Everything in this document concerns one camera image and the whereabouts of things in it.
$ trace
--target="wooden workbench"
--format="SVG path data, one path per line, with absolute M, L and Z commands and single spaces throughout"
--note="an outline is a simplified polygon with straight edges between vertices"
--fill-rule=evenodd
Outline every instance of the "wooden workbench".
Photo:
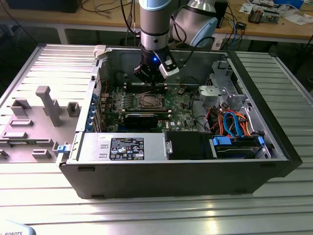
M 95 0 L 97 4 L 110 2 L 111 0 Z M 230 7 L 239 21 L 247 24 L 244 39 L 262 41 L 282 41 L 305 43 L 313 33 L 313 24 L 297 25 L 281 18 L 278 24 L 260 23 L 253 24 L 248 22 L 248 14 L 239 13 L 239 9 L 245 0 L 229 0 Z M 119 5 L 117 0 L 114 4 L 103 6 L 102 9 L 109 9 Z M 94 10 L 92 0 L 88 1 L 84 7 Z M 44 12 L 33 10 L 11 10 L 6 5 L 10 14 L 22 25 L 53 27 L 58 30 L 61 43 L 67 44 L 65 34 L 66 28 L 107 30 L 107 31 L 126 31 L 125 23 L 120 8 L 110 11 L 109 17 L 85 11 L 79 8 L 76 13 Z M 128 14 L 130 5 L 125 6 Z M 304 4 L 301 10 L 313 10 L 313 6 Z M 139 4 L 136 4 L 136 24 L 140 26 Z M 0 24 L 14 24 L 6 12 L 0 9 Z M 232 29 L 228 22 L 224 20 L 222 27 L 215 30 L 216 43 L 231 33 Z

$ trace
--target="robotic arm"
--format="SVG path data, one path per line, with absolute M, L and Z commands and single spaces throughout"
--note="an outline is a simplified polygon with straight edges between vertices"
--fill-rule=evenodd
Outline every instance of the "robotic arm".
M 168 47 L 169 37 L 195 46 L 204 37 L 212 36 L 218 20 L 215 0 L 139 0 L 141 24 L 141 63 L 134 74 L 152 85 L 178 76 L 179 68 Z M 171 17 L 182 30 L 175 27 Z M 203 40 L 198 46 L 209 43 Z

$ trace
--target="floor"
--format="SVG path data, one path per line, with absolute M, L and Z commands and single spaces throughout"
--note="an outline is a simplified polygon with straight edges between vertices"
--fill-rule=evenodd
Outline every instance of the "floor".
M 26 28 L 26 30 L 35 38 L 38 43 L 60 43 L 57 31 L 53 28 Z M 2 94 L 7 85 L 14 79 L 27 58 L 35 48 L 35 44 L 30 40 L 27 34 L 19 27 L 14 28 L 15 36 L 10 38 L 3 35 L 0 30 L 0 94 Z M 68 29 L 67 35 L 71 44 L 77 45 L 97 45 L 105 44 L 111 46 L 125 45 L 125 33 L 123 32 L 105 32 Z M 303 55 L 303 46 L 291 43 L 271 43 L 261 41 L 243 40 L 241 43 L 235 43 L 237 46 L 232 50 L 273 52 L 286 64 L 292 71 L 295 67 L 295 58 L 301 58 Z M 128 46 L 133 46 L 133 37 L 128 35 Z M 296 77 L 303 86 L 311 92 L 313 83 L 308 81 L 313 74 L 313 56 L 307 56 L 303 65 L 296 73 Z

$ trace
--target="table leg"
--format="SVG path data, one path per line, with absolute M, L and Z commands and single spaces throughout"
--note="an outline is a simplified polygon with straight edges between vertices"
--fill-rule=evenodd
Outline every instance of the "table leg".
M 223 39 L 226 37 L 225 33 L 214 33 L 213 37 L 215 38 L 212 45 L 212 50 L 220 50 L 222 46 Z
M 57 28 L 61 44 L 69 44 L 65 28 Z

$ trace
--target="metal bracket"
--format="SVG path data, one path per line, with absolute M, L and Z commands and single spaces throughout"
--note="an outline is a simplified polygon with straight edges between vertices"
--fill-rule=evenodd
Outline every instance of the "metal bracket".
M 106 57 L 106 53 L 112 51 L 108 49 L 106 45 L 96 45 L 93 50 L 93 56 L 95 60 Z

